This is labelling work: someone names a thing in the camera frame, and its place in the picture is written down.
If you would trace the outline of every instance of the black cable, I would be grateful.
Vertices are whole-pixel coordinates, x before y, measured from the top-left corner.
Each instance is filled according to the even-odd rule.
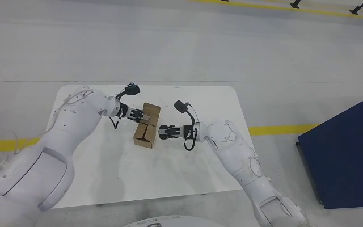
[[[184,143],[184,148],[187,150],[187,151],[192,151],[193,149],[194,149],[194,146],[195,146],[195,141],[197,140],[197,135],[198,135],[198,130],[197,129],[195,129],[195,136],[194,136],[194,138],[193,138],[193,144],[192,144],[192,147],[189,149],[189,148],[187,148],[187,140],[185,140],[185,143]]]
[[[118,93],[115,98],[120,100],[121,97],[124,96],[125,94],[126,94],[126,91],[122,91],[122,92]]]
[[[110,120],[111,120],[111,122],[112,122],[112,124],[113,124],[113,127],[115,128],[115,129],[117,129],[117,126],[119,126],[119,121],[117,121],[116,122],[116,124],[115,124],[115,122],[112,120],[112,118],[111,117],[108,117]]]
[[[195,124],[195,119],[193,117],[193,115],[189,112],[189,111],[186,111],[186,113],[191,117],[192,119],[192,127],[191,129],[189,130],[190,133],[191,133],[191,136],[193,138],[193,144],[192,144],[192,147],[190,149],[187,148],[187,139],[185,139],[185,143],[184,143],[184,148],[187,150],[187,151],[191,151],[194,149],[194,146],[195,146],[195,141],[197,140],[197,135],[198,135],[198,130],[195,129],[195,136],[193,135],[193,129],[194,129],[194,124]]]

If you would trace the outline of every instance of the yellow floor line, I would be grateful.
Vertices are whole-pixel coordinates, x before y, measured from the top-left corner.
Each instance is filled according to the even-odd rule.
[[[316,127],[318,124],[295,124],[295,125],[272,125],[262,127],[249,127],[251,136],[271,136],[277,134],[301,134]],[[22,138],[19,140],[18,148],[21,148],[25,143],[27,146],[36,144],[39,138],[34,138],[27,142],[28,139]],[[0,152],[11,152],[15,149],[15,140],[0,140]]]
[[[268,10],[307,12],[307,13],[311,13],[311,14],[344,16],[344,17],[349,17],[349,18],[363,19],[363,15],[354,15],[349,12],[344,13],[344,12],[331,12],[331,11],[323,11],[323,10],[294,9],[291,6],[271,6],[271,5],[260,5],[260,4],[245,3],[245,2],[222,2],[221,0],[189,0],[189,1],[190,2],[222,4],[222,5],[230,5],[230,6],[252,7],[252,8],[268,9]]]
[[[301,134],[305,133],[319,124],[293,124],[293,125],[272,125],[262,127],[249,127],[251,136],[270,136],[277,134]]]

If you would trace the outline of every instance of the white table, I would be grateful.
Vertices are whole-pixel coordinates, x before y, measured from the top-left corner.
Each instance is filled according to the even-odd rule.
[[[62,87],[53,110],[78,86]],[[124,86],[90,87],[113,95]],[[139,94],[124,96],[121,101],[133,108],[142,108],[144,102],[161,106],[158,127],[190,123],[188,115],[173,107],[180,99],[189,101],[206,125],[215,120],[231,120],[253,147],[237,95],[231,87],[140,86],[140,89]],[[133,143],[136,127],[137,123],[122,119],[115,130],[107,117],[102,118],[93,134],[77,147],[73,156],[73,184],[55,208],[241,189],[207,142],[197,143],[192,152],[187,152],[183,139],[162,141],[157,137],[154,149],[143,148]]]

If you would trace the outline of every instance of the yellow stripe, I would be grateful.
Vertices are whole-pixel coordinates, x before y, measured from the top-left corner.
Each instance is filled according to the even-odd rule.
[[[276,134],[300,134],[305,133],[319,124],[294,124],[294,125],[272,125],[262,127],[249,127],[251,136],[269,136]]]
[[[34,138],[28,142],[29,139],[21,138],[18,142],[18,149],[22,148],[26,143],[27,146],[36,144],[39,138]],[[16,140],[0,140],[0,152],[11,152],[15,149]]]
[[[265,2],[272,2],[272,3],[282,3],[289,5],[293,1],[285,1],[285,0],[263,0]],[[331,4],[331,3],[321,3],[321,2],[300,2],[299,6],[307,6],[307,7],[314,7],[314,8],[322,8],[322,9],[332,9],[332,10],[351,10],[355,8],[355,6],[348,6],[348,5],[337,5],[337,4]]]
[[[189,1],[201,2],[201,3],[214,3],[214,4],[222,4],[222,5],[230,5],[230,6],[252,7],[252,8],[269,9],[269,10],[308,12],[311,14],[344,16],[344,17],[349,17],[349,18],[363,18],[363,15],[354,15],[349,12],[344,13],[344,12],[330,12],[330,11],[310,10],[310,9],[295,9],[295,8],[292,8],[291,6],[285,7],[285,6],[259,5],[259,4],[244,3],[244,2],[222,2],[220,0],[189,0]]]
[[[295,125],[272,125],[262,127],[249,127],[251,136],[271,136],[277,134],[300,134],[305,133],[319,124],[295,124]],[[28,139],[22,138],[19,140],[18,148],[21,148],[25,143],[27,146],[36,144],[39,138],[34,138],[27,142]],[[15,140],[0,140],[0,152],[11,152],[15,149]]]

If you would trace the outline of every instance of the box flap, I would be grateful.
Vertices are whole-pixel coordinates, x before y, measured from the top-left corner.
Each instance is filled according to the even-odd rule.
[[[160,106],[155,106],[150,103],[144,103],[142,108],[143,114],[150,116],[150,120],[149,121],[141,120],[140,123],[156,127],[159,120],[160,110],[161,110]]]
[[[146,124],[139,123],[139,125],[137,126],[137,129],[135,131],[134,138],[142,139],[143,135],[146,132],[146,129],[147,129]]]
[[[156,131],[157,131],[156,127],[148,125],[145,133],[145,139],[147,141],[154,142]]]

